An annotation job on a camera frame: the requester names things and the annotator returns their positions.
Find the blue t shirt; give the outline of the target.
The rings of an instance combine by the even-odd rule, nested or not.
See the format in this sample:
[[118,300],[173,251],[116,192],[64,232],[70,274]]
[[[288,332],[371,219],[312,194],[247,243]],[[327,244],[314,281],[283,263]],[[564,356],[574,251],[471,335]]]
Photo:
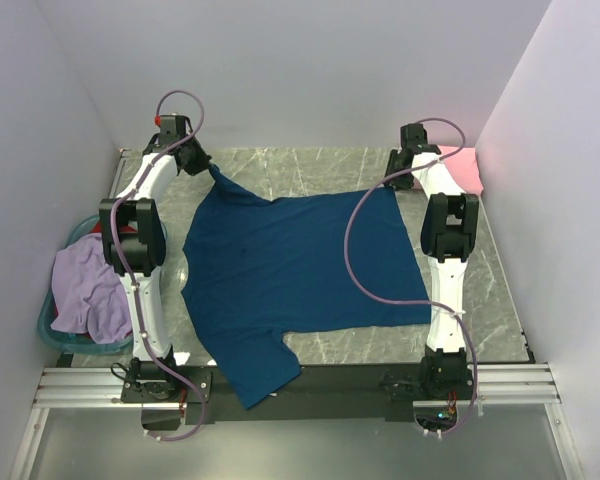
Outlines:
[[314,333],[430,321],[395,193],[266,200],[217,167],[183,252],[196,335],[246,408],[300,374],[284,343]]

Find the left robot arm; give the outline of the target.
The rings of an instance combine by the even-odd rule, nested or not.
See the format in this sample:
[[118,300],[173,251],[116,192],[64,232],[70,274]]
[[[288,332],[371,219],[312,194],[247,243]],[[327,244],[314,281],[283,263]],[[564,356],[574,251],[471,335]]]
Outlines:
[[194,133],[169,126],[151,138],[130,183],[99,206],[105,260],[122,284],[132,325],[133,356],[125,388],[159,402],[189,392],[205,400],[202,389],[177,370],[166,331],[160,292],[166,234],[157,203],[180,172],[201,173],[209,160]]

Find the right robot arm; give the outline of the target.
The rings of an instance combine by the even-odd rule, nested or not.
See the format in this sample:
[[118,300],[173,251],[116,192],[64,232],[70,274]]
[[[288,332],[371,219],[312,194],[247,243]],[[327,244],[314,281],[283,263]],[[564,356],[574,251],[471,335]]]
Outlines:
[[432,399],[475,385],[468,367],[472,342],[464,324],[464,279],[477,238],[479,199],[462,189],[444,165],[442,151],[425,140],[390,152],[385,184],[419,183],[427,197],[420,247],[431,274],[431,322],[419,387]]

